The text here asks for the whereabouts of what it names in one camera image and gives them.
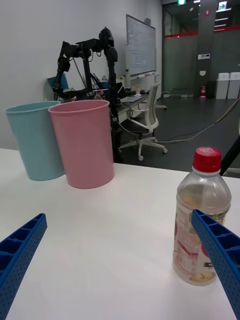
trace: fire extinguisher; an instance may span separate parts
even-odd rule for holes
[[[205,87],[205,85],[203,85],[203,86],[201,87],[200,98],[201,98],[201,99],[206,99],[206,87]]]

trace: red bottle cap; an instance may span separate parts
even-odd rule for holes
[[[216,172],[221,168],[221,151],[217,148],[202,146],[194,153],[193,168],[202,172]]]

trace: bottle label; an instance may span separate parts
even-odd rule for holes
[[[224,214],[211,216],[223,224]],[[209,282],[216,275],[213,265],[192,226],[192,210],[176,205],[173,264],[177,273],[187,282]]]

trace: floor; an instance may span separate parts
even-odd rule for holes
[[[175,140],[175,136],[203,129],[219,119],[234,100],[215,100],[192,98],[165,98],[159,100],[159,105],[166,105],[167,110],[156,109],[159,126],[155,129],[158,141]],[[207,129],[196,138],[174,144],[162,143],[168,149],[163,154],[159,148],[143,146],[143,161],[137,157],[137,147],[122,149],[123,163],[136,166],[164,168],[189,172],[192,169],[194,151],[198,147],[216,147],[224,155],[239,135],[240,101],[235,108],[218,124]],[[192,135],[179,136],[186,139]],[[133,140],[128,133],[122,135],[122,144]],[[240,156],[231,167],[240,168]]]

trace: ceiling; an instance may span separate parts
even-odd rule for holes
[[[163,7],[180,23],[182,32],[192,32],[198,30],[200,4],[201,3],[194,3],[193,0],[187,0],[186,4],[183,5],[171,3],[165,4]],[[216,21],[215,25],[240,25],[240,0],[228,0],[227,8],[232,9],[229,11],[217,12],[216,19],[228,19]]]

